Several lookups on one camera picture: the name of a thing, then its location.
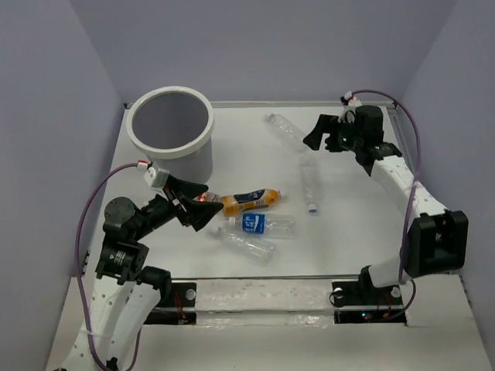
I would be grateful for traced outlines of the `red label small bottle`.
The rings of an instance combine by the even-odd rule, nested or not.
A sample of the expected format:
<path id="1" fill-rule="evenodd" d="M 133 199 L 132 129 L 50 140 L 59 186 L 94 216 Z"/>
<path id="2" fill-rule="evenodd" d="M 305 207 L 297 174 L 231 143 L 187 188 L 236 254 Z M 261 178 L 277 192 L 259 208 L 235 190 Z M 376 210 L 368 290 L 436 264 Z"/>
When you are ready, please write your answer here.
<path id="1" fill-rule="evenodd" d="M 220 196 L 213 192 L 203 192 L 196 197 L 198 202 L 218 203 Z"/>

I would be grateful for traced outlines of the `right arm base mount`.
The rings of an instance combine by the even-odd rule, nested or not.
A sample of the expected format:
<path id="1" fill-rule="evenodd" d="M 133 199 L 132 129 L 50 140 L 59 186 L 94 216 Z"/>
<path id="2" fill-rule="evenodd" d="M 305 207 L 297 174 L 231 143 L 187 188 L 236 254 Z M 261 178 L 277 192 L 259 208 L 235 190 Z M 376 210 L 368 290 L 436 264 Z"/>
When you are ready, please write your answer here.
<path id="1" fill-rule="evenodd" d="M 362 291 L 357 281 L 334 281 L 329 303 L 335 309 L 333 318 L 337 325 L 407 323 L 398 286 Z"/>

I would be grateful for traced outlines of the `orange juice bottle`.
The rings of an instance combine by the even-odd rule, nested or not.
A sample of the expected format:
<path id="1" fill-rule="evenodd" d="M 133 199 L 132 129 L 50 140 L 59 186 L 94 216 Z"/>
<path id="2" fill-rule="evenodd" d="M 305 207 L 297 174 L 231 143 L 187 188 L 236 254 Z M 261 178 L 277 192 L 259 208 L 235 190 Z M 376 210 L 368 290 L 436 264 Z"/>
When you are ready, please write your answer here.
<path id="1" fill-rule="evenodd" d="M 223 213 L 225 217 L 236 216 L 252 209 L 264 209 L 275 206 L 286 198 L 282 190 L 259 189 L 256 191 L 222 196 Z"/>

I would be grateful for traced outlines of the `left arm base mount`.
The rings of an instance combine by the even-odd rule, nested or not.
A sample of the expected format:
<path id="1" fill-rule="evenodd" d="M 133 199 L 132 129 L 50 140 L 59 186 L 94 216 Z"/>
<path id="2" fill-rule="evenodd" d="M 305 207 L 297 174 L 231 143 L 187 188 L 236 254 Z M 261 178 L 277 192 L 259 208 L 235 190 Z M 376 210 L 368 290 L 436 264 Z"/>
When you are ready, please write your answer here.
<path id="1" fill-rule="evenodd" d="M 173 282 L 167 298 L 162 298 L 152 309 L 146 325 L 195 325 L 196 283 Z"/>

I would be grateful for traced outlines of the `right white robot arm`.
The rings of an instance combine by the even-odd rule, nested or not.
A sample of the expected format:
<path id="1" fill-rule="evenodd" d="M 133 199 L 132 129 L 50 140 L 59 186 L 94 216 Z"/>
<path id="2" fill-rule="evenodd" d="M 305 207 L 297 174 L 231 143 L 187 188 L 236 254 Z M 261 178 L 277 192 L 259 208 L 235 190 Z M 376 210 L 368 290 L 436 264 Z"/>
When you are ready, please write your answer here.
<path id="1" fill-rule="evenodd" d="M 462 268 L 469 220 L 443 205 L 415 179 L 398 147 L 384 140 L 384 115 L 364 105 L 340 116 L 322 114 L 303 143 L 313 151 L 350 151 L 357 163 L 391 197 L 405 216 L 398 256 L 364 267 L 357 297 L 373 303 L 390 288 L 414 278 Z"/>

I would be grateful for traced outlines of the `clear crushed bottle front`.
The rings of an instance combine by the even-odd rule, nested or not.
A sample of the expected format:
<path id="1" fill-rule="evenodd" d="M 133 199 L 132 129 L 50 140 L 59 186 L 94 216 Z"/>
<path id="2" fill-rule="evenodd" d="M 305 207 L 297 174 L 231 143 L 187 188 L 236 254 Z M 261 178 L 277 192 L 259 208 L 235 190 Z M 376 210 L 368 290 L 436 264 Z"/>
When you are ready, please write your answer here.
<path id="1" fill-rule="evenodd" d="M 220 226 L 214 226 L 210 235 L 232 254 L 259 266 L 269 265 L 275 256 L 276 246 L 264 240 L 244 237 Z"/>

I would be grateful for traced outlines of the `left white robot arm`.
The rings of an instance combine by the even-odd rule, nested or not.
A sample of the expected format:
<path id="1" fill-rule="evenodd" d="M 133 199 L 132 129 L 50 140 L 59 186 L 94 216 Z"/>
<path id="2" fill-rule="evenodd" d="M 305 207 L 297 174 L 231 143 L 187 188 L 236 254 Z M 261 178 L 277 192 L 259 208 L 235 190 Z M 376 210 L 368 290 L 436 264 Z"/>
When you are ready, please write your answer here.
<path id="1" fill-rule="evenodd" d="M 198 200 L 207 185 L 171 175 L 158 185 L 158 195 L 142 208 L 127 197 L 105 206 L 94 288 L 90 297 L 81 297 L 84 323 L 64 370 L 124 368 L 129 349 L 138 348 L 145 320 L 172 291 L 169 271 L 145 265 L 149 249 L 141 239 L 174 219 L 199 231 L 223 208 L 219 202 Z"/>

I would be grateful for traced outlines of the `blue label clear bottle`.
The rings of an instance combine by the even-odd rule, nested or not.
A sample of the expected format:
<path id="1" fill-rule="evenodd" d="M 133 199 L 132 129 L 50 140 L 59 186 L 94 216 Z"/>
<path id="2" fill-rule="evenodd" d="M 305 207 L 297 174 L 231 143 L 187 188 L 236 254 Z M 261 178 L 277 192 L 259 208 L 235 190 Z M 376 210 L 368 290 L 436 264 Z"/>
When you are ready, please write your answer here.
<path id="1" fill-rule="evenodd" d="M 291 216 L 270 213 L 243 213 L 228 218 L 228 225 L 245 233 L 269 238 L 289 238 L 295 232 Z"/>

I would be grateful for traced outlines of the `clear bottle blue cap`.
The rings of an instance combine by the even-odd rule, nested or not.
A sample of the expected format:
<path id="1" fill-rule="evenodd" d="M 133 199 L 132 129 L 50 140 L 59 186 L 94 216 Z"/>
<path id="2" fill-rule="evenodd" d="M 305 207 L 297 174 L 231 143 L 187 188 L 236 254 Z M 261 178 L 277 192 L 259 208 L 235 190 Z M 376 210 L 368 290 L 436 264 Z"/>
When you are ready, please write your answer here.
<path id="1" fill-rule="evenodd" d="M 312 155 L 303 155 L 299 160 L 299 171 L 306 210 L 309 213 L 318 213 L 319 170 L 316 159 Z"/>

